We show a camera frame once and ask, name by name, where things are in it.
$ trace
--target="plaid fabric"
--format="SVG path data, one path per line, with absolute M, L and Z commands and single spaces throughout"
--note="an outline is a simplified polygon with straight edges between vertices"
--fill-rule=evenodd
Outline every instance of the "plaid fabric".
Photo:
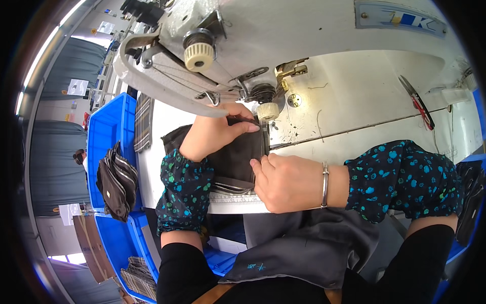
M 150 274 L 145 259 L 136 256 L 129 257 L 127 269 L 121 269 L 120 273 L 130 290 L 157 301 L 157 284 Z
M 152 115 L 155 100 L 145 94 L 140 94 L 135 106 L 135 138 L 133 148 L 140 153 L 150 149 L 152 144 Z

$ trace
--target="face mask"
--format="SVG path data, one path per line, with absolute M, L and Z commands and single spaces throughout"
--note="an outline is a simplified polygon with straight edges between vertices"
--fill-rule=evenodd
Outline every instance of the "face mask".
M 86 173 L 88 173 L 88 157 L 85 157 L 83 160 L 83 167 L 85 168 Z

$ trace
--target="gray apron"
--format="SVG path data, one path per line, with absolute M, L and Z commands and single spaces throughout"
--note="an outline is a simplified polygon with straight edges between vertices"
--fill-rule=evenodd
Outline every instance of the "gray apron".
M 220 283 L 293 277 L 341 288 L 349 267 L 360 271 L 378 243 L 378 228 L 357 212 L 326 208 L 244 215 L 248 250 Z

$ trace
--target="worker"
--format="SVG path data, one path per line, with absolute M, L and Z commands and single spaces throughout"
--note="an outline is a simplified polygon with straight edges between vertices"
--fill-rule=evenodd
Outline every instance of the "worker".
M 88 159 L 86 157 L 86 152 L 83 149 L 77 150 L 73 155 L 74 161 L 78 165 L 83 165 L 85 168 L 86 173 L 88 173 Z
M 231 116 L 253 119 L 241 104 L 220 107 Z M 261 276 L 252 280 L 218 283 L 198 234 L 213 178 L 206 156 L 258 129 L 249 122 L 228 126 L 226 118 L 198 116 L 180 149 L 163 159 L 165 190 L 156 209 L 162 246 L 157 302 L 430 303 L 451 249 L 464 192 L 450 160 L 406 140 L 383 143 L 344 165 L 329 166 L 326 189 L 322 163 L 275 154 L 250 161 L 255 192 L 273 213 L 325 204 L 355 210 L 371 223 L 382 221 L 388 209 L 402 210 L 412 218 L 406 239 L 377 283 L 346 269 L 342 286 L 324 289 L 295 277 L 266 277 L 264 266 Z M 258 274 L 252 266 L 247 271 Z

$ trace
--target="woman's left hand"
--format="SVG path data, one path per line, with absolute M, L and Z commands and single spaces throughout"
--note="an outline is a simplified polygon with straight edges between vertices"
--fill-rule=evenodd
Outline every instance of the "woman's left hand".
M 226 109 L 228 116 L 254 119 L 251 111 L 242 104 L 225 103 L 219 105 L 219 108 Z M 179 152 L 191 161 L 200 162 L 204 157 L 231 143 L 238 136 L 258 130 L 260 127 L 250 122 L 239 122 L 229 126 L 226 117 L 197 116 Z

